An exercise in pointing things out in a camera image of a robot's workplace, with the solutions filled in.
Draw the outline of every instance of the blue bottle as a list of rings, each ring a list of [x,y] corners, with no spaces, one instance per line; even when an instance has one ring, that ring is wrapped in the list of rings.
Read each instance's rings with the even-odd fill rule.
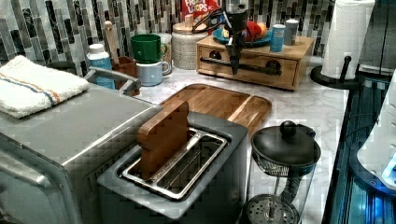
[[[102,44],[90,45],[90,52],[88,53],[87,58],[90,61],[90,66],[111,70],[110,56],[105,52],[105,48]],[[111,90],[116,89],[114,80],[106,77],[98,77],[95,80],[95,84]]]

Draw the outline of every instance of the paper towel roll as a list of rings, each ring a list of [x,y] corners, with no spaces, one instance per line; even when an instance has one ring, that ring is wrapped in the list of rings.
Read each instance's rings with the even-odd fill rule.
[[[324,53],[321,74],[339,78],[344,58],[352,61],[346,72],[346,79],[355,78],[356,68],[375,0],[336,0],[332,14],[329,39]]]

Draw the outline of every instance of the wooden drawer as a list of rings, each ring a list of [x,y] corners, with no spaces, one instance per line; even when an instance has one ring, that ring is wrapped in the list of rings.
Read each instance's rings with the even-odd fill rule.
[[[280,76],[270,76],[268,74],[249,71],[245,69],[238,69],[238,73],[233,75],[232,68],[225,65],[214,63],[201,62],[201,57],[209,57],[211,51],[217,51],[221,55],[223,61],[229,62],[230,56],[226,49],[213,49],[208,47],[198,47],[198,72],[216,75],[221,77],[228,77],[233,79],[244,80],[248,82],[255,82],[260,84],[267,84],[279,88],[293,89],[294,77],[296,74],[297,61],[279,59],[274,57],[267,57],[262,55],[248,54],[242,52],[242,57],[239,63],[265,67],[269,61],[277,61],[280,64]]]
[[[267,69],[247,70],[240,67],[236,75],[228,65],[201,62],[201,58],[210,59],[210,52],[215,50],[221,60],[229,63],[230,56],[223,44],[216,41],[213,36],[208,36],[197,42],[197,72],[205,75],[226,77],[246,82],[253,82],[265,86],[294,91],[298,88],[306,67],[309,64],[314,39],[307,36],[298,36],[293,46],[283,46],[281,52],[272,52],[268,45],[257,48],[243,48],[241,51],[240,64],[265,68],[270,61],[276,61],[280,65],[280,76],[273,76]]]

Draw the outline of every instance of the kitchen towel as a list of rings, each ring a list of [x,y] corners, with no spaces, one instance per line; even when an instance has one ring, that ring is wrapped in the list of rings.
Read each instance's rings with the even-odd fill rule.
[[[20,119],[88,88],[84,78],[17,56],[0,67],[0,111]]]
[[[340,78],[344,58],[352,58],[346,79],[355,78],[356,68],[375,0],[337,0],[321,74]]]

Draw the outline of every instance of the green mug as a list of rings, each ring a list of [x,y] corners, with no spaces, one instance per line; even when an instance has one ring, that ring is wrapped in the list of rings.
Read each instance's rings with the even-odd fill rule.
[[[135,35],[131,37],[131,44],[138,63],[156,63],[168,51],[158,35]]]

